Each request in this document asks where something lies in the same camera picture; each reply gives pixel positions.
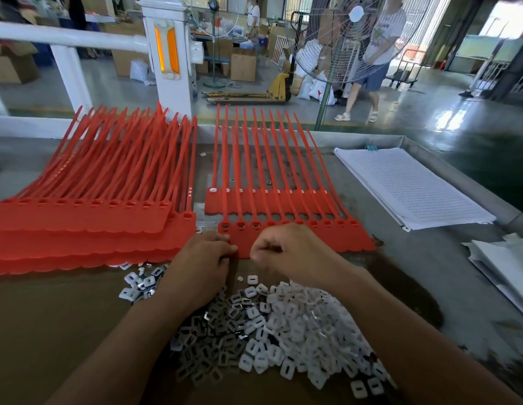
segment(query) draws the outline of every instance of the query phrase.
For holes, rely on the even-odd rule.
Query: foot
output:
[[[343,121],[349,121],[349,113],[344,112],[342,115],[337,115],[334,118],[336,121],[343,122]]]
[[[368,122],[376,122],[378,120],[378,112],[372,111],[368,117]]]

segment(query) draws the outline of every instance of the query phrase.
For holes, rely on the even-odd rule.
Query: white t-shirt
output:
[[[248,18],[246,20],[246,25],[251,27],[252,24],[254,23],[254,18],[257,18],[256,26],[258,27],[260,25],[260,8],[257,5],[249,5],[248,6]]]
[[[387,39],[391,37],[400,37],[405,25],[406,13],[402,9],[395,12],[394,14],[387,14],[386,12],[382,12],[376,21],[376,24],[374,24],[372,35],[370,36],[370,44],[365,51],[363,59],[367,60],[368,57],[374,54],[378,50],[378,47]],[[374,61],[374,65],[380,65],[389,62],[395,52],[395,47],[393,45],[386,52],[381,54],[377,60]]]

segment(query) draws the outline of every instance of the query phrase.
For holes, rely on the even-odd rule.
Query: red object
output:
[[[10,228],[7,231],[0,228],[0,274],[117,265],[125,261],[138,263],[169,260],[196,233],[192,190],[197,119],[194,118],[190,123],[184,117],[181,124],[178,124],[176,115],[166,125],[165,113],[162,111],[151,118],[148,111],[147,114],[144,111],[141,115],[138,113],[139,110],[126,119],[126,110],[120,115],[116,115],[116,109],[107,113],[99,108],[94,115],[91,111],[89,116],[82,118],[74,133],[77,136],[75,151],[71,148],[72,140],[68,143],[66,141],[73,129],[72,124],[41,176],[21,191],[21,197],[14,197],[15,201],[3,203],[0,210],[4,215],[1,218],[6,222],[17,219],[21,228]],[[101,126],[103,120],[105,124],[98,137],[87,132],[85,139],[79,142],[79,136],[84,131],[97,129],[96,125]],[[153,127],[148,129],[147,124],[151,122]],[[116,126],[109,136],[105,133],[106,125]],[[79,179],[73,179],[73,176],[80,175],[82,177]],[[135,204],[131,208],[126,204],[123,208],[124,222],[117,220],[118,208],[113,204],[107,204],[106,207],[102,207],[102,204],[87,207],[86,215],[91,218],[85,221],[87,226],[95,220],[91,216],[92,211],[102,219],[98,223],[103,230],[97,233],[27,230],[23,227],[23,218],[31,218],[33,224],[55,220],[57,226],[62,224],[70,227],[69,220],[60,219],[75,219],[82,215],[80,210],[84,212],[83,204],[78,208],[67,209],[60,203],[59,206],[55,203],[46,207],[49,203],[45,202],[41,206],[36,203],[27,208],[19,200],[24,199],[25,193],[45,194],[56,190],[54,187],[62,186],[68,188],[69,193],[82,195],[89,201],[95,193],[111,193],[115,194],[117,206],[126,203],[125,198]],[[136,209],[139,199],[147,198],[154,199],[160,206],[163,201],[169,203],[158,211],[159,214],[165,211],[165,215],[162,229],[156,233],[148,233],[146,230],[146,227],[153,224],[150,218],[142,220],[142,213],[147,211],[144,207],[150,206],[145,204],[147,201],[141,202],[141,207]],[[70,204],[76,204],[74,199],[76,198],[69,199]],[[136,233],[109,230],[109,227],[117,223],[128,228],[129,222],[138,225],[139,230]]]
[[[288,113],[285,112],[288,125],[286,130],[281,113],[277,111],[279,126],[277,130],[272,111],[269,111],[271,123],[267,130],[265,115],[261,111],[262,122],[258,130],[255,109],[252,109],[252,111],[254,125],[252,127],[252,140],[249,140],[246,109],[243,108],[244,120],[241,125],[239,125],[238,110],[235,109],[235,123],[230,127],[228,125],[228,107],[226,107],[225,121],[221,129],[223,184],[221,188],[217,188],[217,141],[220,120],[220,108],[217,108],[213,180],[205,199],[206,214],[223,215],[224,218],[218,225],[218,231],[230,235],[230,242],[236,244],[239,248],[239,258],[249,257],[253,242],[265,227],[292,221],[297,224],[307,224],[319,238],[335,251],[374,250],[375,246],[368,234],[349,215],[340,202],[319,149],[307,130],[329,189],[324,185],[308,138],[297,116],[295,115],[295,119],[298,127],[295,131]],[[228,153],[230,129],[233,180],[230,180],[230,155]],[[243,141],[244,156],[242,157],[240,136],[242,136]],[[270,146],[269,138],[272,138],[273,146]],[[305,154],[301,153],[299,138],[305,148]],[[263,151],[261,150],[261,141],[263,142]],[[255,156],[251,154],[250,143],[252,142]],[[258,169],[257,184],[254,184],[256,176],[253,176],[252,173],[253,158],[256,160]],[[244,169],[246,169],[246,184],[241,179],[244,176]],[[272,189],[268,189],[267,186],[269,185],[266,183],[270,183]],[[237,214],[236,221],[230,220],[230,213]],[[246,221],[244,219],[245,213],[251,214],[252,218]],[[265,219],[259,219],[258,213],[264,214]],[[278,214],[280,218],[275,220],[273,214]],[[292,214],[293,219],[289,220],[286,214]]]

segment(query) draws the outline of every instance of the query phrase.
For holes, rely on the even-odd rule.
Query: hand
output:
[[[211,301],[226,282],[227,256],[237,252],[229,239],[216,231],[192,236],[166,270],[154,297],[171,300],[184,316]]]
[[[271,226],[261,232],[250,258],[265,269],[297,283],[328,292],[353,266],[321,241],[305,224]]]

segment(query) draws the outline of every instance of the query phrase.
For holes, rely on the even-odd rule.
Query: orange reflector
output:
[[[160,58],[160,69],[162,72],[166,70],[166,65],[163,61],[163,54],[162,54],[162,41],[160,40],[160,31],[158,31],[158,28],[154,28],[155,35],[157,37],[157,48],[158,48],[158,58]]]
[[[179,73],[179,57],[177,55],[177,41],[175,40],[175,28],[167,32],[167,50],[170,53],[171,70]]]

